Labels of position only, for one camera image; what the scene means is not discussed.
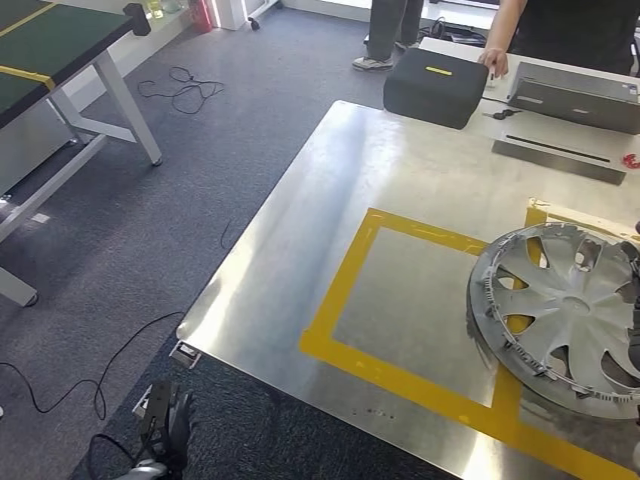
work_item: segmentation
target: table tennis table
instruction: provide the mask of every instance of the table tennis table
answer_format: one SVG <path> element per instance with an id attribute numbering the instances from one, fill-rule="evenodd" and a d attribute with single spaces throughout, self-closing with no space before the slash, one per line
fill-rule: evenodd
<path id="1" fill-rule="evenodd" d="M 91 140 L 73 159 L 0 223 L 0 242 L 103 147 L 108 138 L 140 144 L 153 165 L 161 152 L 107 48 L 134 28 L 133 18 L 38 0 L 0 0 L 0 129 L 48 101 L 70 129 Z M 130 129 L 82 116 L 61 88 L 93 66 Z M 22 306 L 35 288 L 0 268 L 0 294 Z"/>

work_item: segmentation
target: hand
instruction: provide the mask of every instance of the hand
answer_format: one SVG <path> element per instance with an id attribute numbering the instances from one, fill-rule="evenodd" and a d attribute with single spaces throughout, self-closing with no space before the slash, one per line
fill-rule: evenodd
<path id="1" fill-rule="evenodd" d="M 503 75 L 509 73 L 509 63 L 506 58 L 506 52 L 502 48 L 485 48 L 480 58 L 479 63 L 484 63 L 487 68 L 494 67 L 496 78 L 500 78 Z"/>

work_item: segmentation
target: green table surface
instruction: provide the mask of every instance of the green table surface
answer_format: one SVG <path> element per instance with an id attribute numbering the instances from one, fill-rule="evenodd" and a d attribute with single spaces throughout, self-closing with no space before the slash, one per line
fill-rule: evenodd
<path id="1" fill-rule="evenodd" d="M 0 0 L 0 32 L 47 6 Z M 56 5 L 0 36 L 0 66 L 46 75 L 60 85 L 131 30 L 125 15 Z M 41 82 L 0 73 L 0 128 L 45 97 Z"/>

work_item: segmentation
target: gray device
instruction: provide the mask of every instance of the gray device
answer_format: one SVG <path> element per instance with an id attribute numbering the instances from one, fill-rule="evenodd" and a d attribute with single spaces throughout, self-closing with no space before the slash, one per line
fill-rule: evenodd
<path id="1" fill-rule="evenodd" d="M 521 62 L 509 106 L 570 122 L 635 135 L 640 103 L 634 83 Z"/>

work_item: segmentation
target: red object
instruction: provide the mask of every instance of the red object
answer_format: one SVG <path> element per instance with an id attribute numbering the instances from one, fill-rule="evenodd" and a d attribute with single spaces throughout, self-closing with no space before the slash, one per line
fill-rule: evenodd
<path id="1" fill-rule="evenodd" d="M 627 153 L 622 157 L 622 163 L 623 163 L 626 168 L 640 168 L 640 162 L 635 159 L 635 153 Z"/>
<path id="2" fill-rule="evenodd" d="M 189 8 L 191 9 L 193 24 L 198 32 L 207 33 L 214 29 L 214 21 L 211 20 L 207 0 L 189 0 Z"/>

